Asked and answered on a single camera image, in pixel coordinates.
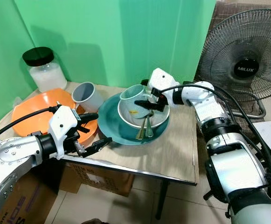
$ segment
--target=white cup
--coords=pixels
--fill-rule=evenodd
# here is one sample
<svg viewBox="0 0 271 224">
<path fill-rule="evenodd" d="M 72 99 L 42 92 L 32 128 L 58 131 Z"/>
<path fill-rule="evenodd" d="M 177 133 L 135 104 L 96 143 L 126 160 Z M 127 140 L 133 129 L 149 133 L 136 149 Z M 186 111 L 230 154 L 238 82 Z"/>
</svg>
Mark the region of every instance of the white cup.
<svg viewBox="0 0 271 224">
<path fill-rule="evenodd" d="M 150 94 L 147 94 L 143 85 L 133 85 L 121 93 L 121 106 L 127 109 L 129 114 L 134 118 L 143 118 L 148 115 L 151 111 L 141 106 L 136 105 L 136 100 L 147 100 L 153 98 Z"/>
<path fill-rule="evenodd" d="M 97 112 L 104 100 L 91 82 L 81 83 L 71 95 L 76 103 L 76 109 L 80 105 L 86 112 Z"/>
</svg>

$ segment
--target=orange bowl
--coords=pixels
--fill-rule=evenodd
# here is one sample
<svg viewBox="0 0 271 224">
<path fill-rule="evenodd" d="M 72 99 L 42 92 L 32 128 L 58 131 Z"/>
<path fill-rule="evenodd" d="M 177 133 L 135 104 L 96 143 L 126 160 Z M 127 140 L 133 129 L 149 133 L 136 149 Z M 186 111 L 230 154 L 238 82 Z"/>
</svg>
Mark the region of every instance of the orange bowl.
<svg viewBox="0 0 271 224">
<path fill-rule="evenodd" d="M 29 113 L 47 108 L 49 106 L 55 106 L 57 101 L 64 106 L 75 108 L 75 102 L 72 100 L 69 93 L 62 89 L 53 89 L 32 97 L 31 99 L 28 99 L 16 106 L 12 113 L 11 122 Z M 27 136 L 28 134 L 36 131 L 41 131 L 43 134 L 46 134 L 48 131 L 49 120 L 52 118 L 52 116 L 53 113 L 44 112 L 30 117 L 17 125 L 14 125 L 13 129 L 20 136 Z M 90 121 L 86 125 L 83 125 L 83 127 L 90 129 L 90 131 L 88 133 L 78 131 L 80 134 L 78 141 L 80 143 L 83 143 L 95 133 L 97 129 L 97 120 Z"/>
</svg>

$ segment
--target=clear glass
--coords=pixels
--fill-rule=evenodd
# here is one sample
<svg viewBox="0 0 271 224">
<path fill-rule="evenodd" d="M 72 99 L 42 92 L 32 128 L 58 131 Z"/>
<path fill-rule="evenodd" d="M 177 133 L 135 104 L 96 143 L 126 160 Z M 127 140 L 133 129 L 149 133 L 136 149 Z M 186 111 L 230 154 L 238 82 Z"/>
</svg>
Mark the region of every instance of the clear glass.
<svg viewBox="0 0 271 224">
<path fill-rule="evenodd" d="M 28 71 L 40 92 L 56 88 L 65 89 L 67 86 L 67 80 L 56 59 L 45 65 L 36 67 L 28 66 Z"/>
</svg>

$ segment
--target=fan grill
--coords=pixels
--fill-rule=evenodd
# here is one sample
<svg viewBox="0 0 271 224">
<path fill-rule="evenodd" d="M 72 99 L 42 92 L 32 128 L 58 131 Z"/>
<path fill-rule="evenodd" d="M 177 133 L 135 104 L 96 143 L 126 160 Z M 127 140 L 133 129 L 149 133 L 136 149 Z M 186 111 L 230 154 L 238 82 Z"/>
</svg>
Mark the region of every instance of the fan grill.
<svg viewBox="0 0 271 224">
<path fill-rule="evenodd" d="M 248 66 L 253 61 L 258 67 L 251 76 L 246 75 L 251 67 L 240 67 L 248 60 Z M 271 9 L 236 14 L 212 29 L 195 78 L 227 89 L 238 101 L 254 100 L 250 94 L 271 96 Z"/>
</svg>

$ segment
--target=metal spoon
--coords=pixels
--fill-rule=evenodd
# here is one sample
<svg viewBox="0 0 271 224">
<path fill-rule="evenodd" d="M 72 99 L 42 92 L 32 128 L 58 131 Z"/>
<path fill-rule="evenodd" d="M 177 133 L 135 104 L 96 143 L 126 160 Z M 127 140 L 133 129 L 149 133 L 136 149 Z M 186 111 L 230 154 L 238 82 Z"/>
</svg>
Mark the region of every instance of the metal spoon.
<svg viewBox="0 0 271 224">
<path fill-rule="evenodd" d="M 139 132 L 137 133 L 135 139 L 142 140 L 144 138 L 144 136 L 145 136 L 145 122 L 146 122 L 146 117 L 145 117 L 144 122 L 141 125 L 141 128 L 140 128 Z"/>
<path fill-rule="evenodd" d="M 153 130 L 152 130 L 152 127 L 151 127 L 151 123 L 150 123 L 150 116 L 153 116 L 154 112 L 151 111 L 151 113 L 149 113 L 147 116 L 146 116 L 146 119 L 147 119 L 147 124 L 146 124 L 146 137 L 148 138 L 151 138 L 154 136 L 153 134 Z"/>
</svg>

